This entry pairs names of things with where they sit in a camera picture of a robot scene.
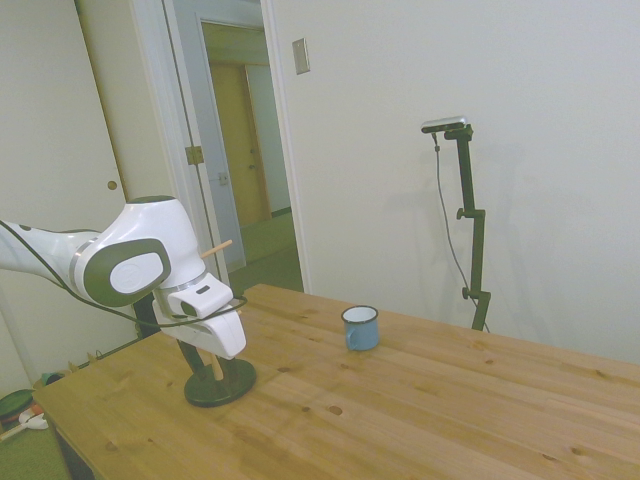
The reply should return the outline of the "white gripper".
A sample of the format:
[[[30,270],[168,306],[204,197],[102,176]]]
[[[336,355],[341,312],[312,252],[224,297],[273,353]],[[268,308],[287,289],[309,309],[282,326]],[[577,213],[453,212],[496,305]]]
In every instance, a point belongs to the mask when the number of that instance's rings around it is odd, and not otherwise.
[[[179,340],[178,346],[192,371],[192,379],[200,382],[207,379],[207,367],[198,347],[220,357],[222,381],[227,386],[234,384],[234,357],[246,346],[239,315],[231,311],[206,320],[227,309],[232,299],[232,293],[171,293],[166,299],[159,293],[154,294],[153,309],[158,324],[168,324],[162,331]]]

